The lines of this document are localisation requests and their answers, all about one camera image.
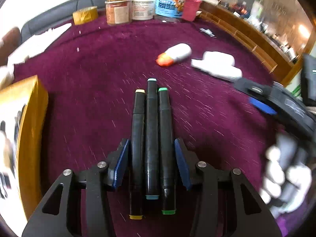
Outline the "white gloved right hand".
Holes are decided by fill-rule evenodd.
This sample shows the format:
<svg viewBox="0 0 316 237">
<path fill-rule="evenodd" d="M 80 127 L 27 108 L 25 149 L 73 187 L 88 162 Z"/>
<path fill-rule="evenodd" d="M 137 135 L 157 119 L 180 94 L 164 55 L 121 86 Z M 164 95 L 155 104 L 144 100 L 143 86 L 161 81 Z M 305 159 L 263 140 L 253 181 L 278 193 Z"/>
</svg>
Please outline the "white gloved right hand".
<svg viewBox="0 0 316 237">
<path fill-rule="evenodd" d="M 265 153 L 267 162 L 259 190 L 274 218 L 297 210 L 312 183 L 308 148 L 295 136 L 278 133 Z"/>
</svg>

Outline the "purple sleeved right forearm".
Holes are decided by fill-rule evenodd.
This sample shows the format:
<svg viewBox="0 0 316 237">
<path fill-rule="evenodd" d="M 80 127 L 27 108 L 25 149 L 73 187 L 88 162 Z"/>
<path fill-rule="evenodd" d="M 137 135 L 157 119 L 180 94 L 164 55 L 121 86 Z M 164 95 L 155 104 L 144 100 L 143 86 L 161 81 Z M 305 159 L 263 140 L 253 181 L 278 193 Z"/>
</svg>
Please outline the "purple sleeved right forearm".
<svg viewBox="0 0 316 237">
<path fill-rule="evenodd" d="M 289 213 L 277 217 L 276 222 L 281 230 L 282 236 L 287 236 L 295 227 L 295 220 Z"/>
</svg>

